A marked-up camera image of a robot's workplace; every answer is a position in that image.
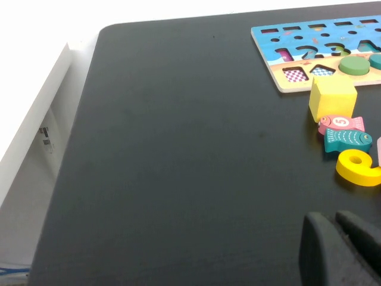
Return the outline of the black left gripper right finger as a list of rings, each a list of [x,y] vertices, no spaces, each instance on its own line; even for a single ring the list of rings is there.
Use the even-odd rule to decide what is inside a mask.
[[[365,262],[380,277],[380,228],[346,210],[336,212],[335,220]]]

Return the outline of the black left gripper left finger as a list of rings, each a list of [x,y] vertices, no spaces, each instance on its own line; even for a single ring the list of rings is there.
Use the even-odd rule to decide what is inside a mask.
[[[318,212],[304,216],[299,271],[302,285],[380,285],[335,216]]]

